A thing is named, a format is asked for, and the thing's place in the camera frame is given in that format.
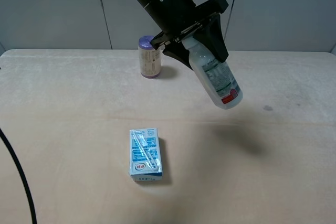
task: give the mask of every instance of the milk carton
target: milk carton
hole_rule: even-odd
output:
[[[162,163],[157,128],[130,130],[130,170],[135,181],[160,180]]]

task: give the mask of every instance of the wall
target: wall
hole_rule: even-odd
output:
[[[236,0],[226,43],[231,50],[330,51],[336,0]]]
[[[100,0],[0,0],[0,41],[12,48],[110,49]]]
[[[134,49],[140,36],[160,31],[136,0],[102,2],[107,23],[100,0],[0,0],[0,41],[6,50]],[[335,17],[335,0],[236,0],[226,44],[229,50],[330,51]]]

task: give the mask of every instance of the plastic bottle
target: plastic bottle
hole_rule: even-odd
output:
[[[242,100],[243,92],[228,64],[219,62],[193,37],[183,39],[182,44],[189,50],[189,63],[214,104],[225,110],[236,106]]]

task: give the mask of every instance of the bottle cap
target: bottle cap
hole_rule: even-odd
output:
[[[151,41],[154,38],[154,36],[142,36],[139,39],[139,47],[141,49],[145,49],[145,50],[152,50],[154,49],[151,45]]]
[[[185,39],[182,39],[182,44],[184,45],[185,49],[192,48],[199,44],[199,42],[193,38],[193,36],[187,37]]]

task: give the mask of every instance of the bottle label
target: bottle label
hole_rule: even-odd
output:
[[[140,70],[144,76],[156,76],[161,70],[160,50],[139,48]]]
[[[240,87],[226,62],[213,59],[202,68],[224,104],[238,96]]]

